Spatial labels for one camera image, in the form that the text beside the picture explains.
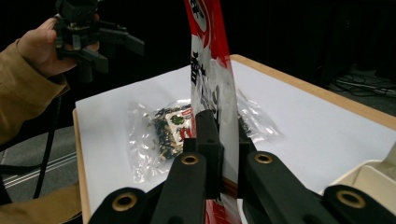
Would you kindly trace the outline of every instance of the clear plastic bag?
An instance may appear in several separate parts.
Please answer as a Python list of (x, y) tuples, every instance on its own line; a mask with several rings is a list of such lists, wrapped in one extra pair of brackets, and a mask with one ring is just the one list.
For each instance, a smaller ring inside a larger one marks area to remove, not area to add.
[(253, 143), (271, 141), (281, 135), (274, 122), (262, 108), (256, 102), (248, 99), (239, 89), (236, 90), (236, 100), (239, 119), (242, 119), (247, 137), (251, 138)]
[(190, 100), (179, 100), (162, 109), (131, 102), (128, 112), (134, 182), (169, 172), (173, 158), (182, 152), (182, 140), (190, 137)]
[[(253, 143), (280, 136), (275, 124), (261, 107), (240, 90), (236, 92), (238, 114), (247, 137)], [(130, 164), (135, 183), (169, 172), (173, 158), (182, 153), (184, 138), (191, 137), (191, 100), (178, 100), (152, 109), (130, 103)]]

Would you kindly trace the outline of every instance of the red and white package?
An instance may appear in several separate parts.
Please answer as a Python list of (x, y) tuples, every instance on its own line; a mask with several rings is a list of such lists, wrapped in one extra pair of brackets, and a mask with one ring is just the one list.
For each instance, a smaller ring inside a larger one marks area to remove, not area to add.
[[(236, 93), (220, 3), (219, 0), (184, 2), (191, 28), (192, 136), (196, 137), (196, 114), (212, 110), (219, 125), (219, 139), (224, 146), (222, 175), (237, 183), (239, 135)], [(218, 206), (215, 201), (206, 202), (206, 223), (234, 223), (227, 217), (221, 217), (225, 213), (218, 209), (220, 207), (223, 206)]]

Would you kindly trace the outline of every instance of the white tabletop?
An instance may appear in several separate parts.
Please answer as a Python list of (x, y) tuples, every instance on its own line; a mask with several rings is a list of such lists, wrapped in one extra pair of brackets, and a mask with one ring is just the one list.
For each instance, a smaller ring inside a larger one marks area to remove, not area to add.
[[(235, 84), (257, 102), (281, 136), (256, 145), (276, 154), (313, 191), (363, 161), (383, 160), (396, 142), (396, 131), (233, 61)], [(91, 213), (112, 191), (124, 187), (148, 191), (150, 182), (132, 180), (128, 158), (128, 105), (162, 108), (190, 98), (190, 67), (136, 82), (76, 102), (83, 169)]]

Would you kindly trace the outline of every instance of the black background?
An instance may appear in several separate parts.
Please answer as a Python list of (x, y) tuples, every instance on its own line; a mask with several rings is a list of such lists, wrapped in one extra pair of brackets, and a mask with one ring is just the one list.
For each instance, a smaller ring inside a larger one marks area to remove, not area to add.
[[(0, 1), (0, 50), (55, 15), (55, 2)], [(353, 63), (395, 77), (394, 1), (220, 2), (231, 54), (324, 88)], [(144, 40), (146, 55), (117, 47), (116, 58), (109, 59), (109, 72), (93, 72), (89, 84), (77, 81), (77, 69), (67, 72), (71, 90), (62, 98), (59, 128), (73, 125), (77, 100), (190, 63), (191, 32), (183, 0), (105, 0), (99, 3), (98, 14), (101, 20), (125, 26), (131, 35)], [(26, 122), (18, 139), (45, 132), (48, 116), (44, 113)]]

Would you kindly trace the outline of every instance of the black cable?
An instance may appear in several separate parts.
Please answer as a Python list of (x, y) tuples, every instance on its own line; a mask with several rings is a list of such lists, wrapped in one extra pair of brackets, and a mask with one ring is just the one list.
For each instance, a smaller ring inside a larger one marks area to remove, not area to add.
[(35, 186), (35, 195), (33, 197), (34, 199), (40, 196), (40, 192), (43, 186), (44, 175), (47, 171), (47, 165), (50, 159), (53, 137), (55, 135), (56, 127), (58, 125), (58, 117), (59, 117), (59, 111), (61, 109), (61, 101), (62, 101), (61, 96), (59, 96), (53, 99), (50, 104), (50, 108), (51, 108), (50, 112), (52, 113), (52, 117), (51, 120), (49, 121), (49, 135), (47, 138), (46, 150), (44, 151), (43, 160), (41, 162), (40, 175), (38, 176), (37, 184)]

